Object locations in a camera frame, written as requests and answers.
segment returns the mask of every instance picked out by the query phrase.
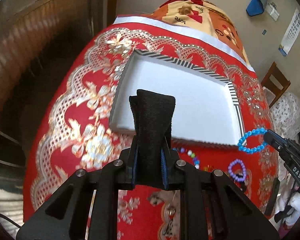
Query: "colorful bead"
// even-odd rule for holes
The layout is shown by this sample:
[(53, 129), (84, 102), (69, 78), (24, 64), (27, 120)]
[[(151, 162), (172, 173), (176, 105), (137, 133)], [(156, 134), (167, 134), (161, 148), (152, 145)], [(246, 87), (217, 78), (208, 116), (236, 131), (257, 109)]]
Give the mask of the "colorful bead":
[(181, 153), (187, 153), (187, 155), (192, 158), (194, 166), (197, 169), (200, 168), (200, 165), (199, 165), (200, 164), (200, 160), (198, 159), (198, 157), (195, 156), (195, 153), (192, 152), (192, 150), (187, 150), (187, 149), (185, 149), (183, 147), (182, 148), (176, 148), (176, 147), (174, 147), (173, 149), (176, 150), (176, 151), (178, 151), (178, 152), (181, 152)]

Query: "bead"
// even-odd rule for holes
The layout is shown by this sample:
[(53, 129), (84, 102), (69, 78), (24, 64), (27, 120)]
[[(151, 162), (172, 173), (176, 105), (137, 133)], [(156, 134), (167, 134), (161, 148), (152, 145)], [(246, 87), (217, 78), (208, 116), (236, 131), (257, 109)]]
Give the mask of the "bead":
[[(241, 168), (242, 168), (242, 178), (240, 178), (239, 176), (237, 176), (236, 174), (233, 173), (232, 171), (232, 166), (239, 163)], [(243, 161), (242, 160), (239, 160), (239, 159), (235, 159), (234, 161), (232, 161), (230, 163), (230, 165), (228, 166), (228, 173), (229, 173), (229, 176), (231, 178), (233, 178), (235, 181), (237, 182), (243, 182), (246, 178), (246, 168), (243, 164)]]
[(253, 147), (253, 148), (247, 148), (244, 147), (242, 144), (245, 143), (246, 138), (248, 138), (251, 135), (258, 135), (258, 134), (265, 134), (267, 132), (267, 130), (263, 127), (261, 128), (256, 128), (256, 129), (252, 129), (252, 131), (248, 131), (244, 134), (244, 136), (242, 136), (239, 139), (239, 142), (237, 144), (238, 146), (238, 150), (239, 151), (243, 151), (246, 152), (247, 154), (253, 154), (255, 152), (260, 152), (261, 150), (263, 150), (268, 144), (266, 142), (263, 142), (261, 145), (257, 146), (257, 147)]

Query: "black cable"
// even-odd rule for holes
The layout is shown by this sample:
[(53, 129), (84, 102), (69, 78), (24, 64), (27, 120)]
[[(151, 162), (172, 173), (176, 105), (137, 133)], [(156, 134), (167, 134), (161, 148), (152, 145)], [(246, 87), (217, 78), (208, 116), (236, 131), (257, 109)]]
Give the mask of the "black cable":
[(0, 218), (7, 220), (8, 222), (15, 225), (17, 228), (21, 228), (21, 226), (19, 226), (15, 221), (11, 220), (10, 218), (6, 217), (5, 215), (2, 215), (1, 213), (0, 213)]

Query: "striped tape border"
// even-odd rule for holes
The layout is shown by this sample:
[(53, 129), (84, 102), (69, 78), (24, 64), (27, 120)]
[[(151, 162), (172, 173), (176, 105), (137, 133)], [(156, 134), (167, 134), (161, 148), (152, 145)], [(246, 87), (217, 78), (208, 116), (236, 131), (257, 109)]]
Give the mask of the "striped tape border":
[(177, 64), (177, 65), (180, 65), (180, 66), (183, 66), (183, 67), (186, 67), (186, 68), (190, 68), (190, 69), (193, 69), (193, 70), (198, 71), (200, 73), (204, 73), (205, 75), (208, 75), (208, 76), (213, 77), (215, 79), (218, 79), (223, 83), (226, 83), (228, 85), (229, 90), (230, 90), (230, 95), (231, 95), (231, 98), (232, 98), (232, 102), (233, 102), (233, 105), (234, 105), (234, 107), (236, 109), (236, 112), (237, 112), (239, 128), (240, 128), (240, 134), (241, 134), (241, 136), (244, 135), (245, 131), (244, 131), (242, 115), (241, 115), (241, 111), (240, 111), (240, 107), (239, 107), (239, 100), (237, 98), (237, 94), (235, 92), (234, 86), (228, 78), (226, 78), (224, 76), (221, 76), (221, 75), (219, 75), (219, 74), (217, 74), (213, 71), (210, 71), (206, 68), (200, 67), (198, 65), (195, 65), (193, 63), (190, 63), (188, 61), (185, 61), (185, 60), (182, 60), (182, 59), (179, 59), (179, 58), (169, 57), (167, 55), (158, 54), (156, 52), (151, 52), (151, 51), (148, 51), (148, 50), (135, 49), (134, 51), (136, 53), (138, 53), (139, 55), (141, 55), (141, 56), (148, 56), (148, 57), (151, 57), (151, 58), (157, 58), (157, 59), (161, 59), (161, 60), (164, 60), (164, 61), (167, 61), (167, 62), (171, 62), (171, 63)]

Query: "blue bead bracelet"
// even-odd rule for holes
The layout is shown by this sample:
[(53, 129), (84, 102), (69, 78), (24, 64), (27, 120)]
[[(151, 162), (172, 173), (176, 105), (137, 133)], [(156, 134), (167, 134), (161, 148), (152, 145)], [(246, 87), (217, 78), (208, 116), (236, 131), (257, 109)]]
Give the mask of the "blue bead bracelet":
[(240, 139), (239, 139), (239, 142), (238, 142), (238, 149), (239, 151), (243, 151), (243, 152), (246, 152), (247, 154), (253, 154), (255, 152), (260, 152), (261, 150), (263, 150), (268, 144), (263, 141), (263, 143), (257, 147), (254, 147), (254, 148), (247, 148), (247, 147), (244, 147), (242, 145), (242, 143), (251, 135), (258, 135), (258, 134), (265, 134), (267, 132), (266, 129), (264, 129), (263, 127), (261, 128), (257, 128), (257, 129), (253, 129), (252, 131), (249, 131), (249, 132), (246, 132), (244, 134), (244, 136), (242, 136)]

